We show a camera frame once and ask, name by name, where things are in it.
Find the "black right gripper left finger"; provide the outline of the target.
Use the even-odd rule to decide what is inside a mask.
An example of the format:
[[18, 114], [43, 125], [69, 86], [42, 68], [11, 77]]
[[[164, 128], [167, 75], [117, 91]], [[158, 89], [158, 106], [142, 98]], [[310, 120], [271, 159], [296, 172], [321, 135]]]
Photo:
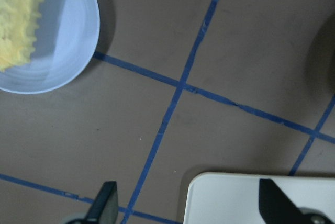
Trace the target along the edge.
[[85, 216], [85, 223], [116, 223], [117, 217], [117, 182], [104, 182]]

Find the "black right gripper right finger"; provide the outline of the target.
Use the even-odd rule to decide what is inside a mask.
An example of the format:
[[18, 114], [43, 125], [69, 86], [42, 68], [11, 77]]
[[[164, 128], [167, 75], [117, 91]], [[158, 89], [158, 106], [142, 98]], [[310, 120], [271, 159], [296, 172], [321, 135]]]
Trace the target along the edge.
[[265, 223], [306, 223], [302, 212], [271, 179], [259, 180], [259, 212]]

